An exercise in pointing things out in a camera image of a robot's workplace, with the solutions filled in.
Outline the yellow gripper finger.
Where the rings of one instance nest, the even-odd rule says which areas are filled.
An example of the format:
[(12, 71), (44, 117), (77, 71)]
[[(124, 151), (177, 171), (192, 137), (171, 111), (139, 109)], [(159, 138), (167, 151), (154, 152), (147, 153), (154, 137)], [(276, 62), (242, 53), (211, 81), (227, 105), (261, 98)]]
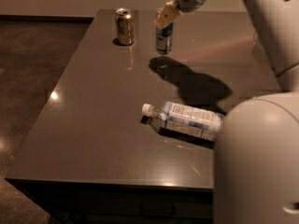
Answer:
[(157, 10), (157, 18), (155, 20), (156, 27), (163, 29), (179, 16), (178, 3), (175, 0), (166, 2), (163, 7)]

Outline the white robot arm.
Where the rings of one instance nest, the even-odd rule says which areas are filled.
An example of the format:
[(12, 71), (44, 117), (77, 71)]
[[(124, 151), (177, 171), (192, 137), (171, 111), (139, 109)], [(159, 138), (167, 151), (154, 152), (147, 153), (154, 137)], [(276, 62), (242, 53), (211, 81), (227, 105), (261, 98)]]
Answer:
[(299, 224), (299, 0), (243, 0), (278, 79), (226, 116), (214, 147), (214, 224)]

